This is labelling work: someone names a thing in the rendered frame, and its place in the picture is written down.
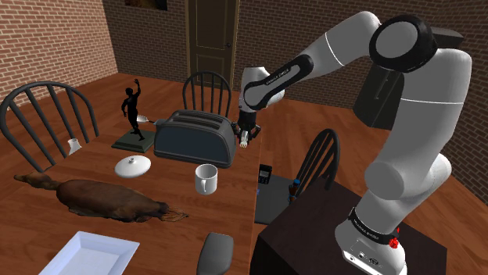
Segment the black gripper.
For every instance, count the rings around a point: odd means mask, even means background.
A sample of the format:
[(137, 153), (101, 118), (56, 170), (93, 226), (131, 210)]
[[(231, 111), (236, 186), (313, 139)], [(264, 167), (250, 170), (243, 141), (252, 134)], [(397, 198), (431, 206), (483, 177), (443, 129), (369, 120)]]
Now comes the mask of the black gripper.
[(244, 112), (242, 110), (239, 111), (239, 119), (238, 119), (238, 137), (240, 143), (247, 142), (247, 131), (252, 130), (249, 132), (249, 141), (253, 140), (261, 130), (259, 125), (256, 125), (256, 117), (257, 112)]

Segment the black calculator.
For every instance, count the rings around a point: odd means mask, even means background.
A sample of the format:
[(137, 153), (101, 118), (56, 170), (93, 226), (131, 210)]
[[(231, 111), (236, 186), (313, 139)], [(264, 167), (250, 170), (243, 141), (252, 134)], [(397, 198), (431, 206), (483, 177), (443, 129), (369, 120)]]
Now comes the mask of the black calculator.
[(265, 164), (260, 164), (258, 183), (259, 184), (269, 184), (272, 174), (272, 167)]

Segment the dark grey toaster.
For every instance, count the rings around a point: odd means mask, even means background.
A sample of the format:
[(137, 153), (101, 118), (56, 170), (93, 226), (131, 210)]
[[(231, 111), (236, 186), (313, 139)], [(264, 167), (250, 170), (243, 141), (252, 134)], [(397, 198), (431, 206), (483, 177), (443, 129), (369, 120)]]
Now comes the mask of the dark grey toaster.
[(154, 155), (189, 163), (232, 165), (236, 140), (231, 121), (215, 113), (179, 109), (170, 118), (157, 120)]

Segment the white mug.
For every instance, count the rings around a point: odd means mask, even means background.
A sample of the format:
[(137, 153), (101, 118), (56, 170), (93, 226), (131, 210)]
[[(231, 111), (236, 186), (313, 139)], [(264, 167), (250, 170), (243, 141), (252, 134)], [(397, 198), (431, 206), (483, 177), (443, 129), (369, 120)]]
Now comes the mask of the white mug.
[(199, 165), (195, 170), (196, 191), (201, 195), (211, 195), (217, 190), (218, 169), (212, 164)]

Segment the brown bottle with blue cap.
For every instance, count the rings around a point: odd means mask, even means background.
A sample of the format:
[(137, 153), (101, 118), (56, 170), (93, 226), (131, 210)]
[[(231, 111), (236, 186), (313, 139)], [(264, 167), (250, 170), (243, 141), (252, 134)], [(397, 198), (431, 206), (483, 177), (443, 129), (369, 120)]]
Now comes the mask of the brown bottle with blue cap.
[(292, 203), (296, 199), (296, 193), (300, 187), (300, 180), (295, 179), (292, 184), (289, 185), (289, 197), (288, 202)]

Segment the brown panel door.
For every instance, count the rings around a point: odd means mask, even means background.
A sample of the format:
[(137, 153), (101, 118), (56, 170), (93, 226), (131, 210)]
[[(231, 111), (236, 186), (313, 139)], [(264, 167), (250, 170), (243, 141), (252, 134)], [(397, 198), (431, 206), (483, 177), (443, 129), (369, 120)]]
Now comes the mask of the brown panel door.
[(233, 85), (239, 4), (240, 0), (185, 0), (188, 74), (214, 71)]

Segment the black dancer figure on base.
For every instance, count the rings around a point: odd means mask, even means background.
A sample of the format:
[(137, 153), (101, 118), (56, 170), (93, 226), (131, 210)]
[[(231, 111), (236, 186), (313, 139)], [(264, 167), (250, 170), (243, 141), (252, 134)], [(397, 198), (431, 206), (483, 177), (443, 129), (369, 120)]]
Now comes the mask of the black dancer figure on base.
[(149, 148), (153, 145), (153, 139), (155, 133), (152, 131), (141, 130), (137, 122), (138, 115), (138, 97), (141, 94), (141, 87), (138, 79), (134, 79), (137, 84), (137, 91), (131, 87), (125, 89), (126, 98), (124, 99), (121, 110), (124, 117), (127, 118), (131, 130), (129, 130), (122, 137), (117, 139), (112, 145), (112, 148), (117, 148), (121, 150), (126, 150), (130, 152), (147, 152)]

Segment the dark robot stand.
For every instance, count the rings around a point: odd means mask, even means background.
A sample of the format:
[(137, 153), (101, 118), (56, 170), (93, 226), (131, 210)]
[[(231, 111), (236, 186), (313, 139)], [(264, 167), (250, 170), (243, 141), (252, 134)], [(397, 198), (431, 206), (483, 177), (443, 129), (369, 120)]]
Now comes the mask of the dark robot stand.
[[(346, 262), (335, 228), (361, 197), (318, 179), (257, 238), (249, 275), (367, 275)], [(447, 275), (447, 249), (409, 225), (400, 225), (407, 275)]]

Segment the white round lid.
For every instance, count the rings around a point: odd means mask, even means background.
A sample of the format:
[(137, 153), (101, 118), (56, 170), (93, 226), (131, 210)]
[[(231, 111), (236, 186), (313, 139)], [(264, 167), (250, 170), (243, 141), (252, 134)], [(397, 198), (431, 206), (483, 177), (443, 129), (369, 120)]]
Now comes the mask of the white round lid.
[(120, 160), (114, 172), (117, 176), (123, 178), (140, 177), (151, 167), (151, 160), (143, 155), (132, 155)]

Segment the grey chair back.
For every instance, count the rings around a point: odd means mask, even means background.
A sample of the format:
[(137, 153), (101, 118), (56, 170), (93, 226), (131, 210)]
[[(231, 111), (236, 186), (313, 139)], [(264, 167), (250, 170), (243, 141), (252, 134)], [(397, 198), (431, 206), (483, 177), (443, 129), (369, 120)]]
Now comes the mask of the grey chair back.
[(224, 275), (231, 267), (233, 248), (233, 237), (209, 233), (199, 255), (196, 275)]

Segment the brown walrus figure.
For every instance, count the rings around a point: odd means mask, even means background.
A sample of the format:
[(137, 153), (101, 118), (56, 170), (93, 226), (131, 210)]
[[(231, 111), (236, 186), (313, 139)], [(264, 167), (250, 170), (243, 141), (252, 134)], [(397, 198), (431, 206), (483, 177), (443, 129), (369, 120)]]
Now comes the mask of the brown walrus figure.
[(36, 171), (13, 178), (34, 188), (54, 191), (58, 200), (79, 216), (102, 217), (124, 223), (144, 223), (152, 218), (177, 222), (188, 217), (176, 206), (155, 201), (119, 184), (93, 180), (59, 182)]

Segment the white rectangular tray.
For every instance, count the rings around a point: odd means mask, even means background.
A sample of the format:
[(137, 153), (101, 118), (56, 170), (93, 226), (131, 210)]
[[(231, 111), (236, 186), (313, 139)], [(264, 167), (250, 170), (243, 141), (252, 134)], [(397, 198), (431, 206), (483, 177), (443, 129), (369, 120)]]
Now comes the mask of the white rectangular tray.
[(38, 275), (122, 275), (138, 246), (78, 231)]

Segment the dark wall picture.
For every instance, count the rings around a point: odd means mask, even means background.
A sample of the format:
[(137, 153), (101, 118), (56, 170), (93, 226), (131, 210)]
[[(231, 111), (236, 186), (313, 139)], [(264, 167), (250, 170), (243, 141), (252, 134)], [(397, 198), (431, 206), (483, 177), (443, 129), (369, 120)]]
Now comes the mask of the dark wall picture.
[(167, 0), (124, 0), (125, 5), (167, 11)]

